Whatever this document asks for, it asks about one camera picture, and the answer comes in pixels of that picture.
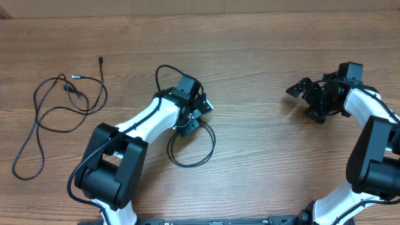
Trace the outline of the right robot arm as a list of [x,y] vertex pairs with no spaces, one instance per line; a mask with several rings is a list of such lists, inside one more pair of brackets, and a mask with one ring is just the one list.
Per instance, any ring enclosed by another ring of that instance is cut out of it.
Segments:
[[362,132],[347,160],[343,183],[297,216],[268,217],[269,224],[354,224],[355,215],[369,206],[399,204],[399,160],[385,155],[399,154],[399,116],[362,76],[362,64],[344,62],[318,81],[305,77],[287,88],[289,95],[308,103],[306,114],[317,123],[336,114],[352,116]]

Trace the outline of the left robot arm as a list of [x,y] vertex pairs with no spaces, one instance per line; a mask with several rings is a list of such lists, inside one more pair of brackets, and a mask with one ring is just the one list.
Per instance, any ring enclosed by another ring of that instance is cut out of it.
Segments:
[[183,75],[176,87],[158,91],[134,118],[116,126],[98,125],[68,186],[79,188],[86,197],[83,203],[99,209],[100,224],[136,224],[131,200],[148,146],[167,129],[183,138],[191,135],[212,110],[201,83]]

